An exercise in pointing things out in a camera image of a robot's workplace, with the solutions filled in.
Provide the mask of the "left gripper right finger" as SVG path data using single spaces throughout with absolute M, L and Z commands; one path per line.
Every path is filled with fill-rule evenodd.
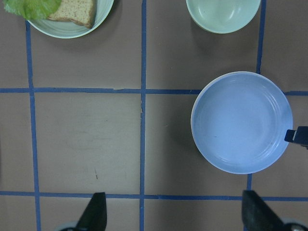
M 306 231 L 307 226 L 298 222 L 284 222 L 252 190 L 242 193 L 242 222 L 248 231 Z

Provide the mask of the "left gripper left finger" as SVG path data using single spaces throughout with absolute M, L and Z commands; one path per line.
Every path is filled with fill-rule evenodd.
M 93 194 L 77 222 L 75 231 L 104 231 L 107 226 L 106 196 L 103 192 Z

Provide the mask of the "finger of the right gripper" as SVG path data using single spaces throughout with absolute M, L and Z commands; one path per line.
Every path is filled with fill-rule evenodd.
M 288 129 L 284 137 L 286 142 L 295 143 L 308 148 L 308 127 L 299 126 L 297 130 Z

